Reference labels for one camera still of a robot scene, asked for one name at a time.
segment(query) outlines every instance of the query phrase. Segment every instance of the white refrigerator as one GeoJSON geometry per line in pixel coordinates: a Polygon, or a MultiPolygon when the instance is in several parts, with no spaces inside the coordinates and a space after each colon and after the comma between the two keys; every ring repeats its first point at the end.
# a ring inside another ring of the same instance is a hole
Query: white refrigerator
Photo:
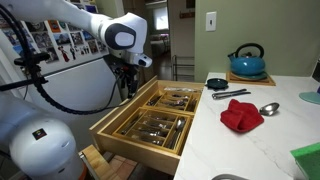
{"type": "MultiPolygon", "coordinates": [[[[79,8],[97,13],[97,7],[86,2],[74,3],[79,8]]],[[[109,54],[101,42],[85,30],[67,23],[48,20],[40,23],[21,22],[30,47],[34,52],[47,52],[50,59],[40,62],[41,74],[48,80],[43,84],[47,93],[58,103],[76,110],[100,108],[112,98],[110,106],[121,103],[119,89],[112,94],[115,76],[104,62],[109,54]]],[[[22,49],[10,27],[0,18],[0,80],[3,83],[25,80],[14,59],[19,58],[22,49]]],[[[12,91],[28,101],[52,113],[71,128],[79,150],[92,143],[89,127],[110,110],[92,115],[74,115],[58,110],[47,103],[33,85],[12,91]]]]}

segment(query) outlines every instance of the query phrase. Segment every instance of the small bowl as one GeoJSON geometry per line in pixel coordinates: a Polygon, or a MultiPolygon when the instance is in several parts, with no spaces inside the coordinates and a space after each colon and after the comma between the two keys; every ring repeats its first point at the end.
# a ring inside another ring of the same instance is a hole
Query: small bowl
{"type": "Polygon", "coordinates": [[[215,91],[225,90],[228,88],[228,81],[220,78],[212,78],[207,80],[206,86],[215,91]]]}

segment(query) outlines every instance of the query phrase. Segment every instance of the white countertop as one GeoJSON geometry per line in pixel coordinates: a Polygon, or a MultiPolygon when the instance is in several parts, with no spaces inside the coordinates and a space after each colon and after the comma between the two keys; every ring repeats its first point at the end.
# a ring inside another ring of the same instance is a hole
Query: white countertop
{"type": "MultiPolygon", "coordinates": [[[[220,113],[232,98],[213,100],[204,88],[196,116],[181,156],[175,180],[212,179],[233,174],[252,180],[304,179],[290,151],[320,142],[320,105],[299,98],[300,92],[316,92],[320,83],[310,77],[271,76],[276,86],[229,83],[226,91],[246,88],[252,94],[234,96],[258,109],[278,102],[278,113],[264,123],[239,134],[220,121],[220,113]]],[[[225,74],[209,73],[210,78],[225,74]]]]}

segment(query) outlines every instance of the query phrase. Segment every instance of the tea kettle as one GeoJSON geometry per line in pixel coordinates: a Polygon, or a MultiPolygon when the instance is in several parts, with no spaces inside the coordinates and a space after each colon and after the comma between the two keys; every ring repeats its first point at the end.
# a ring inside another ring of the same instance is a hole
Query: tea kettle
{"type": "Polygon", "coordinates": [[[264,49],[262,46],[256,43],[246,43],[241,45],[235,52],[228,55],[231,61],[231,72],[237,75],[258,75],[264,72],[265,62],[262,59],[264,55],[264,49]],[[251,52],[242,54],[239,57],[239,52],[246,47],[256,47],[260,51],[260,55],[253,56],[251,52]]]}

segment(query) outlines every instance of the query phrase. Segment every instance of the wooden drawer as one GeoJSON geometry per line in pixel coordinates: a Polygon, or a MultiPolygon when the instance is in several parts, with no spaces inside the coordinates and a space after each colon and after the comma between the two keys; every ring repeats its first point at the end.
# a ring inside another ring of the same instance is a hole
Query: wooden drawer
{"type": "Polygon", "coordinates": [[[133,100],[124,101],[125,105],[90,128],[95,146],[100,152],[109,151],[174,175],[203,87],[203,83],[153,78],[133,100]],[[176,133],[179,119],[185,125],[176,133]],[[171,143],[174,134],[178,140],[171,143]]]}

